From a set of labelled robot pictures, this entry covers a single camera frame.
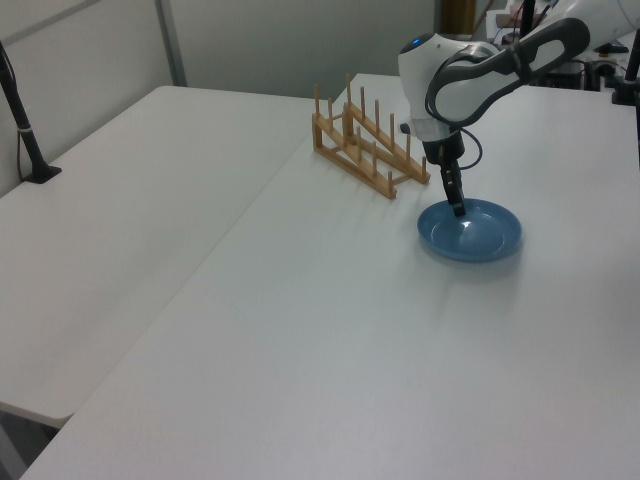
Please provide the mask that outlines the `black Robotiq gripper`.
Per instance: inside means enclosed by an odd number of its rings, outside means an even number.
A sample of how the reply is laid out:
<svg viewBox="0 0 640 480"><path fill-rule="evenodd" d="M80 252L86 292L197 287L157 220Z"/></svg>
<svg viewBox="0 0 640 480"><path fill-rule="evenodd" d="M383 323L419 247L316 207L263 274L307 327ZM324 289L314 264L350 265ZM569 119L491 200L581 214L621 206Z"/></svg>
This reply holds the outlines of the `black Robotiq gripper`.
<svg viewBox="0 0 640 480"><path fill-rule="evenodd" d="M427 161L433 165L442 165L440 167L440 175L443 189L454 215L456 217L464 216L466 209L464 206L461 171L457 162L465 153L461 131L456 130L444 139L423 141L422 145Z"/></svg>

